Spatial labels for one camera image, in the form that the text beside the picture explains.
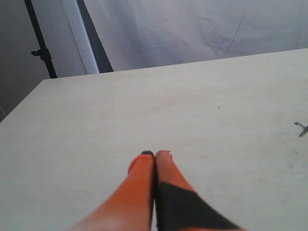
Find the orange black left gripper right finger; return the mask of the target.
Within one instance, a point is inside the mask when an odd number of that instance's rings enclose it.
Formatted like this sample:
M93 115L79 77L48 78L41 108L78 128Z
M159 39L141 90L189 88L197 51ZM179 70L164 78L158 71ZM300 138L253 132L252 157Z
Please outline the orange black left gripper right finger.
M170 151L155 156L155 198L159 231L242 231L209 206L184 178Z

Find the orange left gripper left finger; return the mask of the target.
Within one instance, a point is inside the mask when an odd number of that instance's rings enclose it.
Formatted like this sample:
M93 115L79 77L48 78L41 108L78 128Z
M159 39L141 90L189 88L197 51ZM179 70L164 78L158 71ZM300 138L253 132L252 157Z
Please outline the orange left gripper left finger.
M149 231L154 202L154 154L143 151L128 176L95 211L69 231Z

